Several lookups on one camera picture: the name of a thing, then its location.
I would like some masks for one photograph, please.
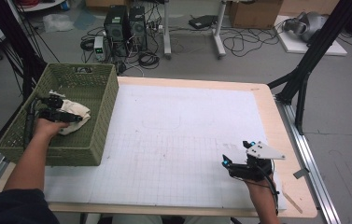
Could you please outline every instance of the white sheet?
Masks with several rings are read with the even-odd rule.
[[[253,208],[246,185],[221,165],[222,154],[245,162],[244,140],[267,143],[251,92],[120,85],[101,165],[47,167],[46,197]]]

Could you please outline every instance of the green plastic basket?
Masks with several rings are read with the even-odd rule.
[[[58,134],[52,139],[47,165],[99,165],[118,89],[112,64],[48,64],[33,93],[1,138],[0,153],[18,162],[23,152],[26,109],[36,96],[49,96],[49,91],[54,90],[64,94],[65,99],[88,107],[91,118],[78,131],[66,136]]]

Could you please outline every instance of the black metal pole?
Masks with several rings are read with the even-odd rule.
[[[26,100],[32,92],[33,80],[39,80],[47,64],[38,57],[8,2],[4,0],[0,0],[0,29],[22,60],[23,100]]]
[[[272,89],[287,82],[276,95],[277,100],[286,105],[290,105],[292,98],[299,93],[295,124],[300,134],[303,134],[303,110],[309,76],[351,16],[352,0],[340,0],[295,70],[268,84]]]

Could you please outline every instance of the finger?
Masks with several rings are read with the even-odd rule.
[[[61,127],[61,128],[66,128],[66,127],[70,126],[70,123],[65,123],[65,122],[59,122],[58,124],[59,124],[59,127]]]

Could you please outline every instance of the black sleeve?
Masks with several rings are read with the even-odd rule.
[[[0,193],[0,223],[59,224],[40,189],[10,189]]]

